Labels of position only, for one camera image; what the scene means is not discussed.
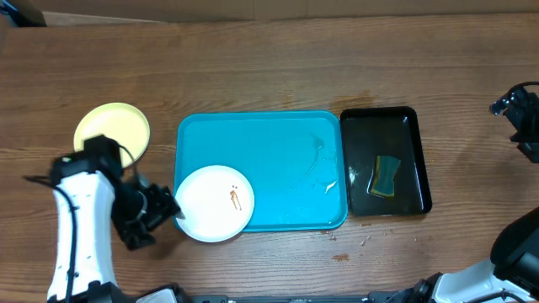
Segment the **round plate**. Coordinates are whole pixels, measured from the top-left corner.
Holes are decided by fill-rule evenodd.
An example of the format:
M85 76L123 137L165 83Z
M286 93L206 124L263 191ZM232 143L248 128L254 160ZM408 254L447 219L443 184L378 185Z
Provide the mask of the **round plate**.
M254 209L251 184L237 170L214 165L191 173L176 191L185 219L176 219L190 237L219 242L236 236Z
M132 105L104 104L86 114L78 124L73 139L75 151L83 149L85 139L98 135L105 135L125 146L136 161L150 141L150 125L144 114ZM122 167L133 163L124 150L121 150L120 156Z

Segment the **blue tray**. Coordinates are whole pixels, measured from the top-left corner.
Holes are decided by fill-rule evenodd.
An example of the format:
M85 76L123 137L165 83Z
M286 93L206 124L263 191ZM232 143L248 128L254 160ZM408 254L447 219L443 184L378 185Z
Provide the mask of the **blue tray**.
M210 165L253 186L244 231L327 230L348 215L339 120L328 111L192 114L178 128L174 194Z

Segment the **wood grain tabletop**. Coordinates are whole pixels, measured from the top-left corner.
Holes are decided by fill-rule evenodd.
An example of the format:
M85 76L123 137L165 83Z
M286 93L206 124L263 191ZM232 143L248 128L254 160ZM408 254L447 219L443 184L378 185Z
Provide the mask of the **wood grain tabletop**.
M152 139L139 170L173 185L187 115L413 107L434 207L353 217L334 231L244 233L205 244L165 223L128 252L131 295L169 282L195 294L347 295L398 290L488 258L496 236L539 205L539 166L488 106L539 79L538 14L314 19L11 29L0 56L0 301L42 302L56 259L56 206L22 175L72 150L80 119L125 102ZM368 236L365 246L361 246Z

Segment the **green sponge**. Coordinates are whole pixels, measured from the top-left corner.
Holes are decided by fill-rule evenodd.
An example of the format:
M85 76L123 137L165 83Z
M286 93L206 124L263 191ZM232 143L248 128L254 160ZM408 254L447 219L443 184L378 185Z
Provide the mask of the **green sponge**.
M369 189L370 194L374 194L383 198L391 198L395 196L395 174L401 161L396 157L377 156L376 171L374 179Z

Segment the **turquoise plastic tray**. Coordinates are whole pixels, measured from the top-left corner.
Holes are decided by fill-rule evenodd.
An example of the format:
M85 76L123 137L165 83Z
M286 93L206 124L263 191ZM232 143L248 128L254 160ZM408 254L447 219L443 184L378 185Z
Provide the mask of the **turquoise plastic tray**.
M327 230L348 215L339 120L328 111L193 114L178 128L174 193L210 165L253 186L244 231Z

